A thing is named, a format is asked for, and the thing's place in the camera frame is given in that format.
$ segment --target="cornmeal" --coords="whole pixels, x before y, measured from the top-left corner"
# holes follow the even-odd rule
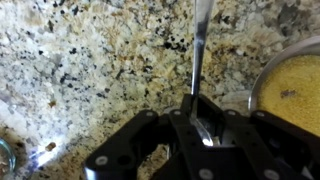
[[[280,63],[261,87],[258,109],[320,136],[320,56]]]

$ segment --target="metal bowl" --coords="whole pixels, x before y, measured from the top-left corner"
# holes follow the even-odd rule
[[[263,82],[265,82],[267,79],[268,74],[282,61],[299,55],[320,55],[320,36],[311,37],[289,46],[269,61],[254,83],[251,95],[249,97],[250,112],[257,110],[260,89]]]

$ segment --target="screw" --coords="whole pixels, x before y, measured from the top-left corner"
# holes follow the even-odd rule
[[[266,178],[270,179],[270,180],[279,180],[280,176],[279,174],[271,169],[266,169],[264,170],[264,175],[266,176]]]
[[[108,157],[107,156],[99,156],[96,159],[96,165],[98,166],[103,166],[106,165],[108,163]]]
[[[236,112],[230,110],[230,111],[228,111],[228,114],[231,115],[231,116],[235,116]]]
[[[174,114],[175,114],[175,115],[180,115],[181,112],[180,112],[179,110],[176,110],[176,111],[174,111]]]
[[[149,111],[149,112],[147,112],[147,116],[153,116],[153,112],[151,112],[151,111]]]
[[[203,180],[212,180],[213,179],[213,173],[210,169],[200,169],[199,176]]]
[[[263,112],[257,112],[257,116],[264,117],[264,113]]]

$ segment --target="speckled granite surface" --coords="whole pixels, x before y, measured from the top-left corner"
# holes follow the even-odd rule
[[[316,0],[216,1],[202,93],[247,114],[262,67],[319,35],[319,14]],[[84,179],[84,158],[136,112],[179,106],[192,18],[193,1],[182,0],[0,1],[0,136],[18,158],[7,179]],[[139,178],[157,165],[145,162]]]

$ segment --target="black mount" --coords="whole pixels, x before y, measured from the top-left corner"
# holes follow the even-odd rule
[[[152,179],[320,179],[319,137],[268,112],[246,118],[200,96],[198,118],[220,143],[207,147],[190,124],[190,103],[185,95],[169,114],[140,111],[87,158],[87,178],[136,179],[145,158],[168,144],[171,156]]]

